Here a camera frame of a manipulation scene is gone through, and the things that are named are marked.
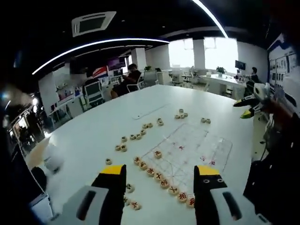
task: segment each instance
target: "chinese chess board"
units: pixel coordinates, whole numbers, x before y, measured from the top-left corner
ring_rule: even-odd
[[[210,134],[202,127],[183,124],[158,146],[142,156],[148,166],[160,171],[171,185],[193,193],[194,166],[209,165],[222,172],[232,149],[229,140]],[[154,158],[161,151],[160,159]]]

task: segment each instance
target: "ceiling air conditioner vent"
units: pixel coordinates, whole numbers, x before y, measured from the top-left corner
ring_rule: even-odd
[[[94,13],[72,20],[73,37],[105,30],[117,12]]]

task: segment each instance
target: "ceiling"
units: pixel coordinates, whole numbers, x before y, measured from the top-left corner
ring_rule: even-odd
[[[243,29],[243,32],[228,32],[229,37],[267,48],[279,35],[279,31],[274,24],[270,24],[270,18],[260,2],[259,0],[202,0],[223,26]],[[191,28],[215,26],[203,10],[191,0],[84,1],[80,5],[61,3],[55,6],[52,4],[29,6],[25,2],[12,9],[11,15],[14,20],[9,20],[4,25],[8,37],[6,45],[8,51],[5,52],[6,65],[10,78],[13,77],[14,81],[18,80],[22,89],[36,89],[38,79],[71,56],[119,45],[161,45],[161,43],[147,41],[93,45],[65,55],[35,75],[31,75],[34,70],[53,57],[94,41],[112,38],[160,38],[179,30],[186,32],[170,36],[166,40],[184,38],[187,34],[194,39],[222,35],[218,30],[188,32]],[[72,19],[105,11],[117,12],[106,30],[72,37]],[[86,54],[83,61],[95,60],[95,56],[100,61],[103,58],[118,56],[128,49],[130,47]],[[17,59],[18,69],[12,69],[15,59]]]

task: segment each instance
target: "floor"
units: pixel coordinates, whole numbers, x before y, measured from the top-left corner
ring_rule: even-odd
[[[204,90],[205,84],[193,84],[193,89],[195,90]],[[260,142],[263,141],[263,134],[265,132],[265,126],[266,122],[263,120],[259,120],[259,116],[256,115],[253,120],[253,140],[252,140],[252,161],[260,160],[263,151],[264,151],[264,145]],[[42,157],[41,155],[44,152],[44,149],[46,147],[45,143],[48,143],[49,139],[46,139],[46,141],[42,141],[39,144],[35,146],[35,148],[30,152],[30,154],[26,157],[26,162],[30,168],[34,166],[38,166],[42,163]]]

